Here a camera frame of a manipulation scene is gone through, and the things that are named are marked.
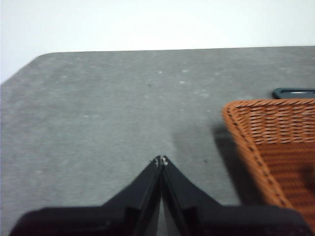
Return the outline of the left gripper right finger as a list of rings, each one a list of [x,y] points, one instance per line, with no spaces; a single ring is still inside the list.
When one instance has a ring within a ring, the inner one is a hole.
[[[162,199],[167,227],[179,236],[311,236],[295,210],[271,205],[224,206],[194,185],[166,156]]]

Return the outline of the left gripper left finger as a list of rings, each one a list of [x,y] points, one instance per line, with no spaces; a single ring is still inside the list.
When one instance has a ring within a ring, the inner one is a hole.
[[[18,220],[12,236],[155,236],[160,208],[161,157],[101,206],[45,207]]]

